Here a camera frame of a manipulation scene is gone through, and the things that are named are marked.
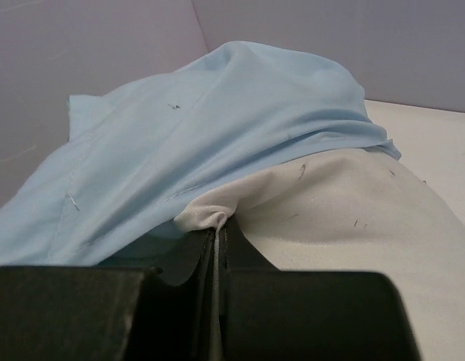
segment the light blue fabric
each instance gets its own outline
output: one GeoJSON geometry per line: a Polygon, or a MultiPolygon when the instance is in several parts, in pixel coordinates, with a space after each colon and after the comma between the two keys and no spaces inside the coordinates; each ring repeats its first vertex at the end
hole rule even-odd
{"type": "Polygon", "coordinates": [[[245,42],[103,97],[72,96],[70,142],[0,210],[0,265],[93,265],[152,229],[173,237],[192,199],[301,156],[378,147],[400,158],[363,97],[335,62],[245,42]]]}

